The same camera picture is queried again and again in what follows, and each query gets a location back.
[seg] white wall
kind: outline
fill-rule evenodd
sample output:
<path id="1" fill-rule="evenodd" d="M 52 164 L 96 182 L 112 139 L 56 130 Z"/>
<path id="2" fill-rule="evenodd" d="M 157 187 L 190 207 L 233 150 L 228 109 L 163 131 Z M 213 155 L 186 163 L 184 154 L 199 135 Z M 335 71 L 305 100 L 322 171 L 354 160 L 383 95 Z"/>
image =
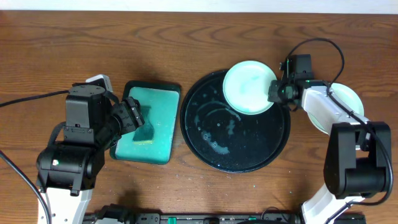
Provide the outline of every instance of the white wall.
<path id="1" fill-rule="evenodd" d="M 0 0 L 0 9 L 398 14 L 398 0 Z"/>

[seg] wood grain surface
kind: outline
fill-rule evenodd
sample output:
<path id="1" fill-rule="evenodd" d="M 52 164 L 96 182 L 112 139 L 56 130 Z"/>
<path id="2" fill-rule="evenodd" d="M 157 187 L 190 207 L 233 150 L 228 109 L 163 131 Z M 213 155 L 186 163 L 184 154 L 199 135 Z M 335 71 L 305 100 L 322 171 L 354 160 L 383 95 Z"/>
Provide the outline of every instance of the wood grain surface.
<path id="1" fill-rule="evenodd" d="M 389 124 L 398 170 L 397 16 L 4 11 L 0 102 L 66 90 L 99 73 L 111 77 L 119 97 L 130 80 L 179 83 L 184 97 L 204 75 L 249 59 L 268 64 L 280 77 L 279 62 L 311 37 L 331 38 L 343 49 L 346 67 L 338 82 L 358 93 L 369 119 Z M 304 45 L 297 53 L 312 55 L 319 79 L 331 80 L 340 68 L 338 52 L 326 43 Z M 36 158 L 52 128 L 65 120 L 65 95 L 0 110 L 0 149 L 35 180 Z M 328 136 L 303 111 L 291 118 L 280 156 L 247 174 L 202 163 L 185 144 L 179 121 L 164 166 L 115 161 L 106 153 L 88 212 L 111 203 L 162 213 L 297 210 L 322 186 Z M 397 223 L 397 189 L 383 205 L 352 211 L 362 211 L 368 223 Z M 37 221 L 36 197 L 3 162 L 0 201 L 0 223 Z"/>

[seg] white plastic part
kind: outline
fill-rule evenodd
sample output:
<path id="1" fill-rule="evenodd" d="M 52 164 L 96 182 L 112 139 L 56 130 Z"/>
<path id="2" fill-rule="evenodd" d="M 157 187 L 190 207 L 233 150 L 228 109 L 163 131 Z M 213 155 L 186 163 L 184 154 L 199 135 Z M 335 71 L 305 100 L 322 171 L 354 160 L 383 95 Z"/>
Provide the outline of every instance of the white plastic part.
<path id="1" fill-rule="evenodd" d="M 342 100 L 347 106 L 349 106 L 355 113 L 364 116 L 364 108 L 361 99 L 354 92 L 354 90 L 350 89 L 348 86 L 333 83 L 331 85 L 331 89 L 336 93 L 337 97 Z M 308 114 L 311 123 L 321 132 L 327 134 L 322 125 L 317 121 L 317 119 L 312 116 L 310 113 Z"/>
<path id="2" fill-rule="evenodd" d="M 349 108 L 335 93 L 332 94 L 345 108 Z M 329 135 L 331 126 L 334 123 L 347 122 L 350 124 L 359 124 L 327 96 L 326 86 L 313 86 L 305 89 L 302 97 L 302 108 L 308 114 L 314 116 Z M 365 123 L 369 121 L 360 114 L 355 113 L 355 115 Z"/>
<path id="3" fill-rule="evenodd" d="M 88 83 L 88 82 L 92 82 L 92 81 L 99 80 L 99 79 L 103 79 L 105 81 L 106 90 L 113 93 L 111 79 L 107 75 L 99 74 L 94 77 L 86 79 L 86 82 Z"/>
<path id="4" fill-rule="evenodd" d="M 268 101 L 268 89 L 275 73 L 265 64 L 245 61 L 234 65 L 225 75 L 223 93 L 228 104 L 242 114 L 259 114 L 274 103 Z"/>
<path id="5" fill-rule="evenodd" d="M 93 195 L 93 189 L 81 190 L 79 196 L 70 196 L 68 189 L 47 188 L 41 193 L 51 214 L 52 224 L 81 224 L 87 205 Z M 39 202 L 37 224 L 47 224 L 44 209 Z"/>
<path id="6" fill-rule="evenodd" d="M 323 184 L 322 188 L 310 200 L 304 202 L 301 207 L 305 224 L 324 224 L 328 218 L 343 208 L 346 203 L 352 201 L 361 202 L 363 200 L 364 198 L 360 196 L 336 199 L 330 193 L 326 184 Z"/>

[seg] black plate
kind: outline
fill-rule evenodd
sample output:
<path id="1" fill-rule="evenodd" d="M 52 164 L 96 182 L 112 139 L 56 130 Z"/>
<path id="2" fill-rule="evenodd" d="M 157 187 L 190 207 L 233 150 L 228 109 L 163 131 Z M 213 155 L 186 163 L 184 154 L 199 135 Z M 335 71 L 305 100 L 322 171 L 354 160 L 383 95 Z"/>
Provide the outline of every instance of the black plate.
<path id="1" fill-rule="evenodd" d="M 278 104 L 257 115 L 236 112 L 226 102 L 228 70 L 211 73 L 187 93 L 180 113 L 182 135 L 203 162 L 226 172 L 250 172 L 272 162 L 290 133 L 290 115 Z"/>

